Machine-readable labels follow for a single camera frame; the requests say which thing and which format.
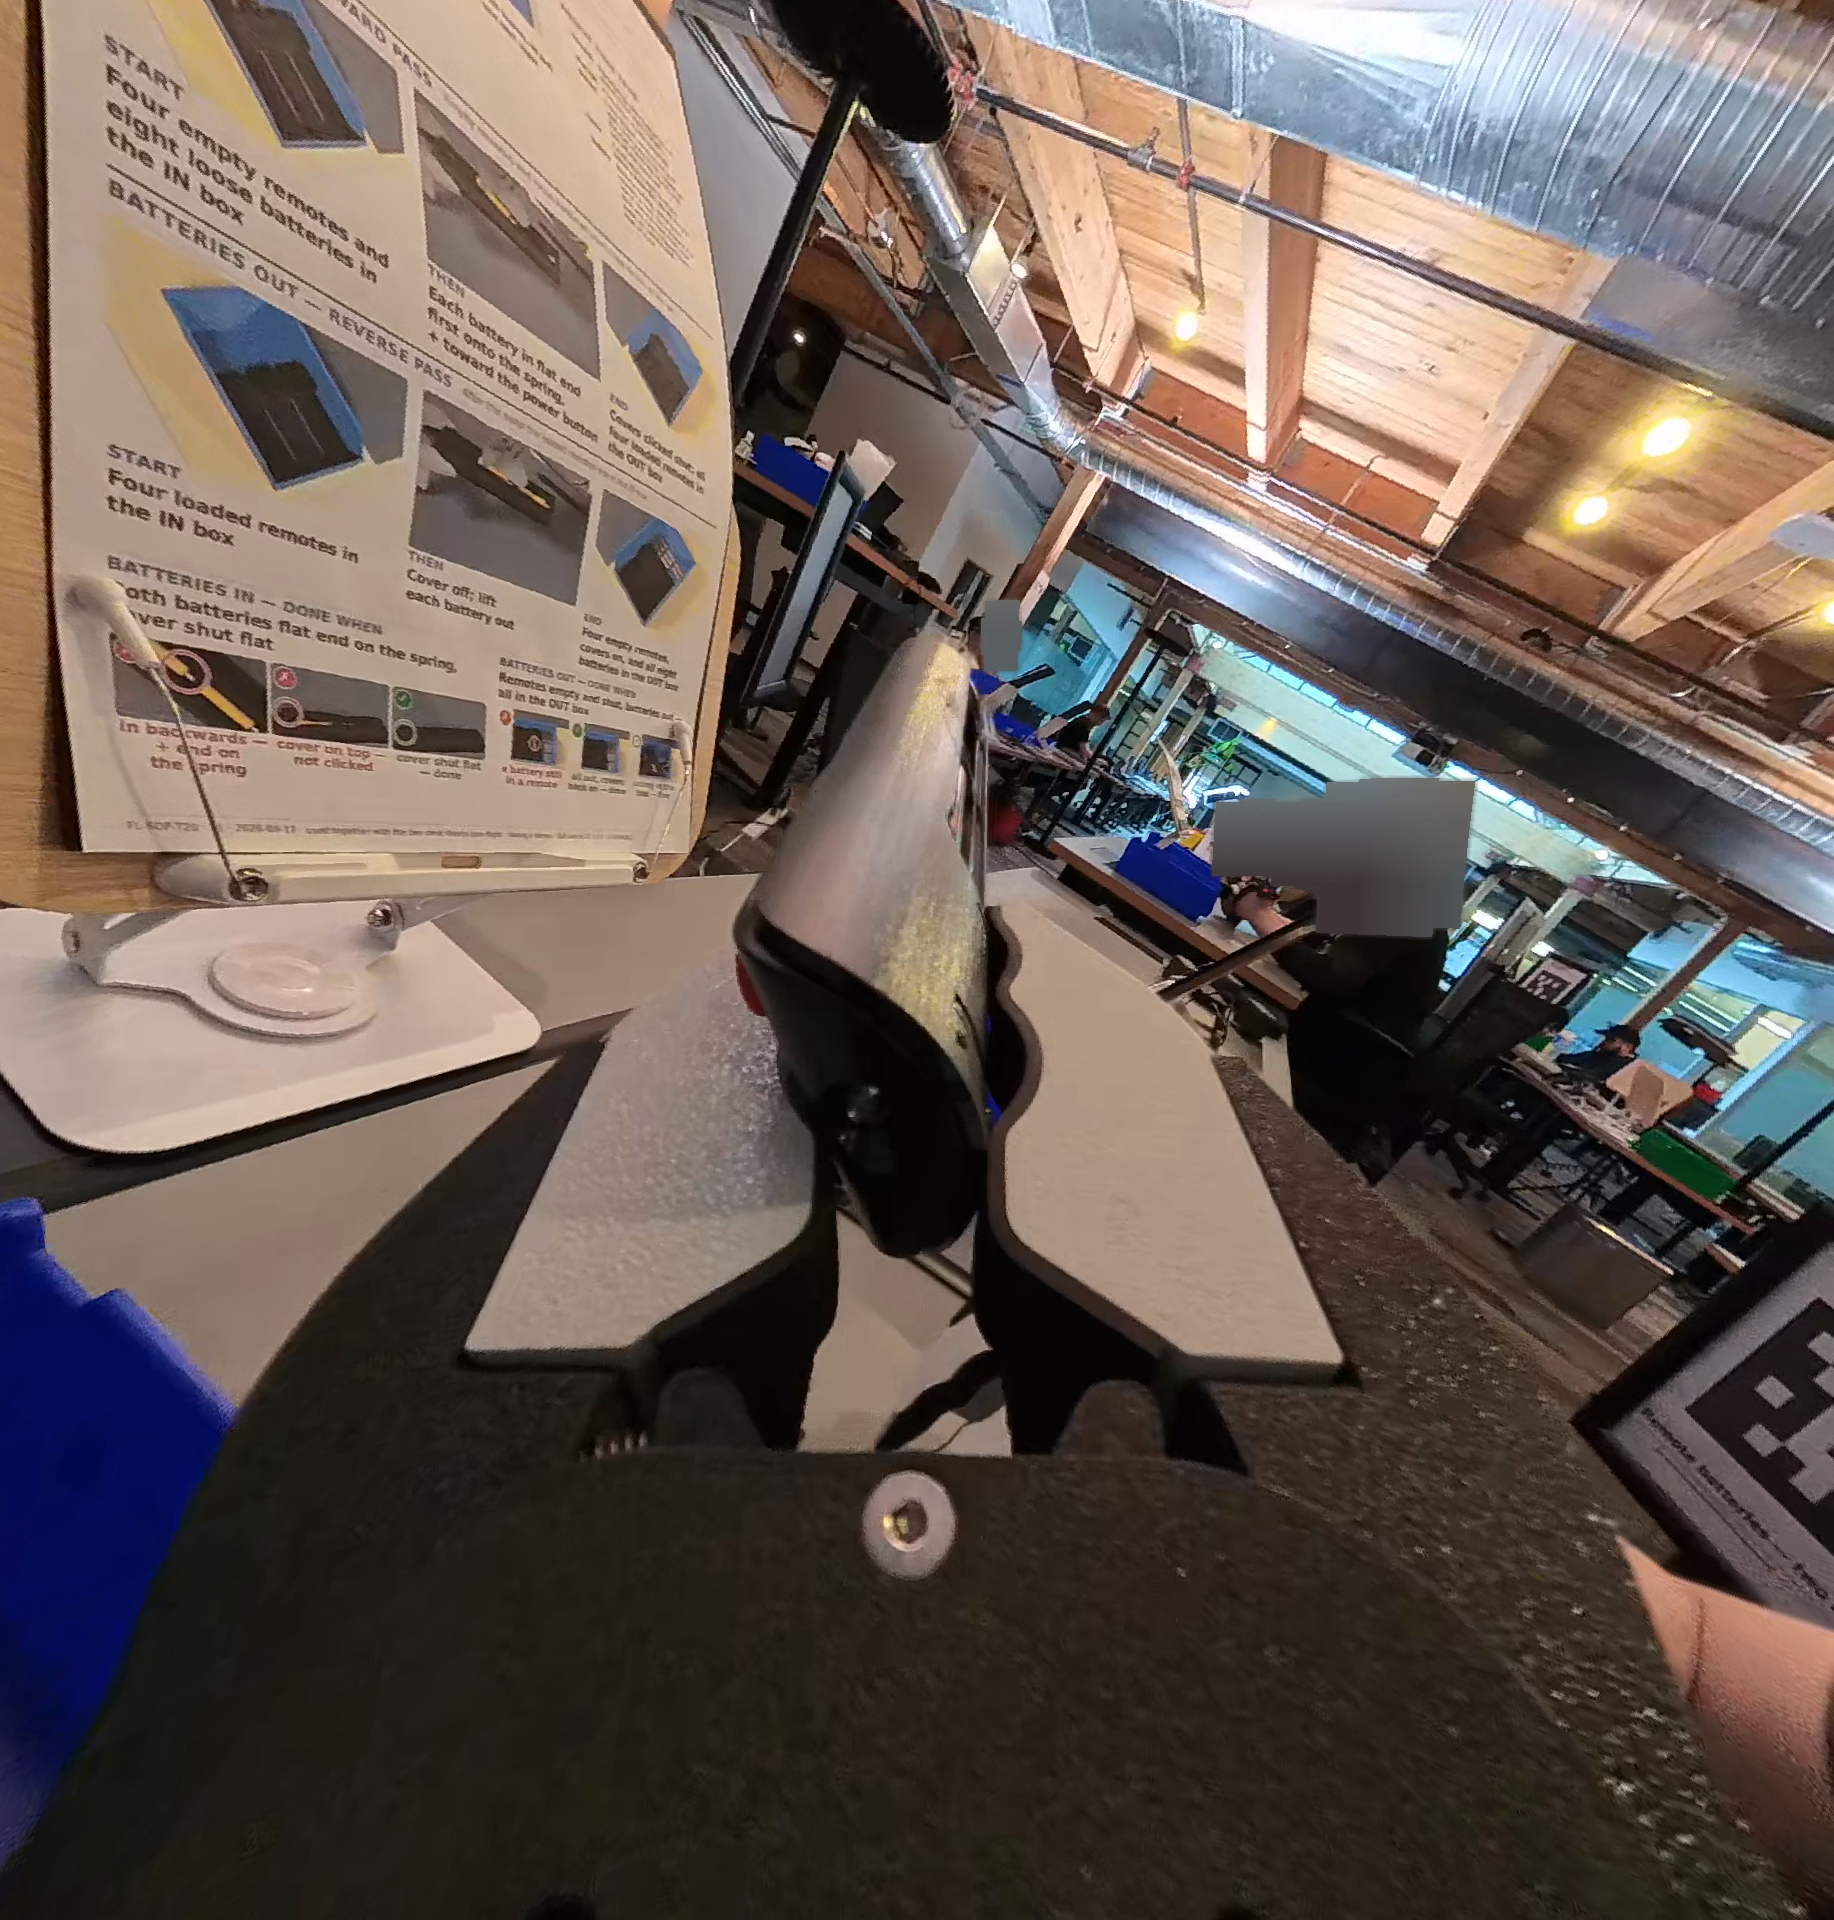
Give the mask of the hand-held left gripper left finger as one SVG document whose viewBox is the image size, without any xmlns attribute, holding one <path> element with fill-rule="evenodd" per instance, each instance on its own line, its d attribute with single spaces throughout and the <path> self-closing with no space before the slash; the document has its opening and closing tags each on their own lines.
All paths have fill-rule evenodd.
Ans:
<svg viewBox="0 0 1834 1920">
<path fill-rule="evenodd" d="M 480 1365 L 620 1362 L 759 1278 L 815 1226 L 816 1153 L 732 959 L 602 1044 L 468 1333 Z"/>
</svg>

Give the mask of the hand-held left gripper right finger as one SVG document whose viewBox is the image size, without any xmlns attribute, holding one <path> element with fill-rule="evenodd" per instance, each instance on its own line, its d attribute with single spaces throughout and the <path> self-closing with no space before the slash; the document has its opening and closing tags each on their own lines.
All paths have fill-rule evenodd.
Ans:
<svg viewBox="0 0 1834 1920">
<path fill-rule="evenodd" d="M 1022 1045 L 991 1142 L 996 1246 L 1188 1378 L 1340 1381 L 1340 1335 L 1197 1031 L 1031 906 L 991 930 Z"/>
</svg>

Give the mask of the black remote control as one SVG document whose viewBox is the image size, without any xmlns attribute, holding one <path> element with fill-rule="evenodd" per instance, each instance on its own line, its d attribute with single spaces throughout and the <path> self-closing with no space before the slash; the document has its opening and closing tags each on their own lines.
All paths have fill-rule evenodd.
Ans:
<svg viewBox="0 0 1834 1920">
<path fill-rule="evenodd" d="M 906 641 L 736 923 L 782 1090 L 892 1258 L 948 1246 L 984 1193 L 984 749 L 964 651 Z"/>
</svg>

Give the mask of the person's right forearm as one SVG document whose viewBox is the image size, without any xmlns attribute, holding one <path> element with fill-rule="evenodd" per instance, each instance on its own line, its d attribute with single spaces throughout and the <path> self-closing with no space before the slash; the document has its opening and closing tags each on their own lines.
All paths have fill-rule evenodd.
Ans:
<svg viewBox="0 0 1834 1920">
<path fill-rule="evenodd" d="M 1834 1916 L 1834 1631 L 1624 1563 L 1711 1780 L 1814 1916 Z"/>
</svg>

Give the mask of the wooden edged desk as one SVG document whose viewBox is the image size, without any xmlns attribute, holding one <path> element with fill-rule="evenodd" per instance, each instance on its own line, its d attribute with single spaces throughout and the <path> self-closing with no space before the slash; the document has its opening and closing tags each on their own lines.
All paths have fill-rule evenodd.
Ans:
<svg viewBox="0 0 1834 1920">
<path fill-rule="evenodd" d="M 1251 939 L 1250 931 L 1233 926 L 1218 910 L 1200 921 L 1192 921 L 1165 900 L 1125 878 L 1118 872 L 1125 846 L 1128 836 L 1120 834 L 1078 834 L 1052 838 L 1048 854 L 1058 865 L 1060 884 L 1129 926 L 1163 956 L 1208 964 Z"/>
</svg>

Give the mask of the grey waste bin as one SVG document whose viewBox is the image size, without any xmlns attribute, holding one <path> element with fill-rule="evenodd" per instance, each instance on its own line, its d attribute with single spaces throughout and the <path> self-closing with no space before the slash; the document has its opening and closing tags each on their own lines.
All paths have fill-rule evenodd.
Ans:
<svg viewBox="0 0 1834 1920">
<path fill-rule="evenodd" d="M 1565 1201 L 1515 1246 L 1523 1276 L 1593 1331 L 1610 1331 L 1674 1278 L 1674 1269 L 1576 1201 Z"/>
</svg>

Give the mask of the green plastic bin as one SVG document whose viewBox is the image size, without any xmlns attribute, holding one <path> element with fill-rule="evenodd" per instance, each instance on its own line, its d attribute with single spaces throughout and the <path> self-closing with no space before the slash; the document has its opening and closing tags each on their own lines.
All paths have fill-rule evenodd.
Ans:
<svg viewBox="0 0 1834 1920">
<path fill-rule="evenodd" d="M 1745 1179 L 1734 1165 L 1670 1126 L 1644 1131 L 1633 1150 L 1668 1181 L 1711 1201 L 1726 1198 Z"/>
</svg>

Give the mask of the black framed whiteboard easel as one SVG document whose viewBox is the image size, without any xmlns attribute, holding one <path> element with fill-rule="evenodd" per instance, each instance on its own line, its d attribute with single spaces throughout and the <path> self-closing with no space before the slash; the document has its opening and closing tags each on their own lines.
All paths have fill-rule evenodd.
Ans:
<svg viewBox="0 0 1834 1920">
<path fill-rule="evenodd" d="M 815 612 L 831 586 L 863 503 L 866 488 L 851 459 L 841 451 L 800 540 L 796 565 L 762 601 L 756 626 L 743 645 L 737 709 L 785 703 L 792 665 L 809 633 Z"/>
</svg>

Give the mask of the black framed marker sign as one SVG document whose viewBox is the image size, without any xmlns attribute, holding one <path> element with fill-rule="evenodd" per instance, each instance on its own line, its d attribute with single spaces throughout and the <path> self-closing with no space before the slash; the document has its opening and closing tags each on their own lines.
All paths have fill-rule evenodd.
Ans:
<svg viewBox="0 0 1834 1920">
<path fill-rule="evenodd" d="M 1769 1229 L 1575 1428 L 1692 1576 L 1834 1631 L 1834 1208 Z"/>
</svg>

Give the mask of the instruction poster board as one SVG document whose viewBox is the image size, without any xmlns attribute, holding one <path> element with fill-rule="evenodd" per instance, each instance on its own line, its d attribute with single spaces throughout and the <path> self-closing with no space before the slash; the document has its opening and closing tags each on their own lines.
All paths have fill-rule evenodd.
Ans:
<svg viewBox="0 0 1834 1920">
<path fill-rule="evenodd" d="M 728 654 L 670 3 L 0 3 L 0 902 L 659 881 Z"/>
</svg>

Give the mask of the black pole floor lamp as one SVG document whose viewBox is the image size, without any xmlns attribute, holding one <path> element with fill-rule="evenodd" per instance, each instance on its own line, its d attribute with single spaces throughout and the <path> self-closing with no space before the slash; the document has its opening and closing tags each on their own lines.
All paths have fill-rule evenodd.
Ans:
<svg viewBox="0 0 1834 1920">
<path fill-rule="evenodd" d="M 948 137 L 955 94 L 948 60 L 897 1 L 776 1 L 787 44 L 831 84 L 831 95 L 800 167 L 782 225 L 737 332 L 728 373 L 732 406 L 752 393 L 760 350 L 803 250 L 816 203 L 859 108 L 890 134 L 920 146 Z"/>
</svg>

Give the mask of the silver ventilation duct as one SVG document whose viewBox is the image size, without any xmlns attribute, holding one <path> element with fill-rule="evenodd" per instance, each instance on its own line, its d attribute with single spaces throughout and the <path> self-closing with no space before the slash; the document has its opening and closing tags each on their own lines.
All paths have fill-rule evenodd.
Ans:
<svg viewBox="0 0 1834 1920">
<path fill-rule="evenodd" d="M 1610 325 L 1834 424 L 1834 20 L 1745 1 L 996 1 L 1027 43 L 1635 259 Z"/>
</svg>

